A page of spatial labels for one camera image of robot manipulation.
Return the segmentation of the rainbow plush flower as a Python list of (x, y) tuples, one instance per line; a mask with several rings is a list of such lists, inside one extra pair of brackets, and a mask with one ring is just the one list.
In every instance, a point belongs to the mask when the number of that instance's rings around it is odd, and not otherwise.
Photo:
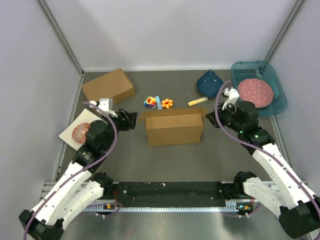
[(148, 96), (148, 97), (144, 100), (143, 105), (144, 105), (145, 107), (148, 107), (148, 108), (154, 108), (154, 107), (156, 106), (156, 103), (157, 103), (157, 101), (156, 101), (156, 98), (155, 98), (155, 97), (153, 97), (153, 96)]

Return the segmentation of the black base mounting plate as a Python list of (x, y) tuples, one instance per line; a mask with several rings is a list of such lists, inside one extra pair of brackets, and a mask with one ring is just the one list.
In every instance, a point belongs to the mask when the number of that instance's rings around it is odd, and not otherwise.
[(248, 200), (234, 184), (220, 181), (119, 182), (110, 185), (99, 201), (117, 201), (124, 208), (224, 207), (225, 201)]

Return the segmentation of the yellow highlighter pen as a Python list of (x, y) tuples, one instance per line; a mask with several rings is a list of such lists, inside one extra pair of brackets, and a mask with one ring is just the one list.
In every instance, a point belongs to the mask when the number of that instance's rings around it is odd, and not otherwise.
[(192, 101), (188, 102), (188, 106), (191, 107), (191, 106), (206, 102), (207, 100), (208, 100), (207, 97), (198, 98), (196, 100), (192, 100)]

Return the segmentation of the teal transparent plastic bin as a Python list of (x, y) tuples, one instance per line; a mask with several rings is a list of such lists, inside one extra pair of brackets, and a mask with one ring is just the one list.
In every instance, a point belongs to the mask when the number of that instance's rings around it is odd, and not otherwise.
[(258, 108), (258, 114), (263, 117), (282, 113), (287, 107), (287, 99), (278, 76), (273, 67), (263, 61), (240, 61), (231, 66), (232, 83), (238, 90), (238, 85), (246, 79), (259, 79), (267, 83), (273, 90), (273, 101), (270, 105)]

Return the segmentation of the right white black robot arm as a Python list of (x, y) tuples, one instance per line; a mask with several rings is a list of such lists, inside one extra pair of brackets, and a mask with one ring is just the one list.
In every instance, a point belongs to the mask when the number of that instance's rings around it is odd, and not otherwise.
[(249, 152), (277, 188), (272, 189), (252, 172), (241, 171), (233, 181), (237, 197), (257, 199), (276, 216), (282, 229), (293, 239), (320, 229), (320, 197), (294, 173), (275, 140), (259, 125), (253, 103), (217, 103), (206, 118), (215, 128), (233, 130), (237, 136), (229, 137)]

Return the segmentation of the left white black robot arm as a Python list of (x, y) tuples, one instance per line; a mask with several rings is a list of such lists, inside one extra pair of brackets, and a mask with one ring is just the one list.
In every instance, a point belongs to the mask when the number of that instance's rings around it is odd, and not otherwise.
[(84, 144), (61, 179), (42, 201), (19, 215), (24, 239), (59, 240), (70, 222), (92, 202), (113, 194), (113, 180), (97, 169), (113, 151), (119, 132), (136, 127), (138, 113), (119, 109), (102, 116), (89, 124)]

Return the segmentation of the closed brown cardboard box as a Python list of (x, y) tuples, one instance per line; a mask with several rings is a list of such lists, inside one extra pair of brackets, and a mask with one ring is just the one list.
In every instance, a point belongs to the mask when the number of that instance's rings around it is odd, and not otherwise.
[(81, 88), (88, 101), (98, 102), (102, 98), (112, 99), (114, 110), (117, 104), (136, 95), (134, 85), (121, 68), (90, 80)]

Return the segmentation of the pink polka dot plate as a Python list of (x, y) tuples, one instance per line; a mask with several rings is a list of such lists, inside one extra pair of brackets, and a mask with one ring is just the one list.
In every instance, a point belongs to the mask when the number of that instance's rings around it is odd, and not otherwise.
[(256, 108), (267, 107), (274, 98), (272, 88), (257, 78), (245, 79), (238, 85), (237, 91), (242, 101), (251, 102)]

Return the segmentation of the red patterned bowl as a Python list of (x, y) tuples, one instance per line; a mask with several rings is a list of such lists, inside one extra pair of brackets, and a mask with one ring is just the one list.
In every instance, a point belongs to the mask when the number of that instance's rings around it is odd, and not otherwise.
[(78, 144), (84, 144), (86, 141), (86, 133), (89, 130), (90, 123), (83, 122), (78, 124), (72, 131), (72, 139)]

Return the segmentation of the dark blue teardrop dish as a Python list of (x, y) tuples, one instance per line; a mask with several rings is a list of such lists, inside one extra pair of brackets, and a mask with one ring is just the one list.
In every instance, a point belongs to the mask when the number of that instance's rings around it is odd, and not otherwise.
[(211, 69), (209, 69), (196, 83), (197, 90), (210, 99), (216, 98), (221, 86), (222, 79)]

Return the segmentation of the white square board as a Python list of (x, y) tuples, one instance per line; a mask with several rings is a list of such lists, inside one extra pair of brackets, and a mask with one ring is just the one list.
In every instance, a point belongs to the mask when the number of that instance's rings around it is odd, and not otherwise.
[(101, 120), (98, 116), (87, 109), (84, 109), (80, 115), (61, 133), (58, 137), (74, 150), (78, 150), (83, 144), (76, 143), (72, 139), (74, 128), (81, 123), (92, 123), (93, 121)]

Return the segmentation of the brown cardboard box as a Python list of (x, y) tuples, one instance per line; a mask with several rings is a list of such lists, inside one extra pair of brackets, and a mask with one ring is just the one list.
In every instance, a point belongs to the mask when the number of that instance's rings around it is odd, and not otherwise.
[(149, 110), (141, 114), (148, 145), (170, 146), (198, 144), (204, 131), (204, 107)]
[(98, 102), (102, 98), (112, 99), (114, 110), (117, 104), (136, 95), (134, 85), (121, 68), (90, 80), (81, 88), (88, 101)]

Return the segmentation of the orange plush flower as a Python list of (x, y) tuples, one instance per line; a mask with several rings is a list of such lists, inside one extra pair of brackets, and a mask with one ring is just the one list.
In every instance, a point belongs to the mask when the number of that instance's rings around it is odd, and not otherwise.
[(161, 101), (161, 107), (163, 109), (170, 109), (174, 105), (174, 101), (170, 98), (166, 98)]

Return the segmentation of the light blue highlighter pen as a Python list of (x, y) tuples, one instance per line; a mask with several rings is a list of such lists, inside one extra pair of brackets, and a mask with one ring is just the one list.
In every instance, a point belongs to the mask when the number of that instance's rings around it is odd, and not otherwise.
[(157, 109), (158, 110), (162, 110), (163, 107), (162, 107), (162, 101), (160, 100), (160, 97), (159, 96), (155, 96), (155, 100), (156, 100)]

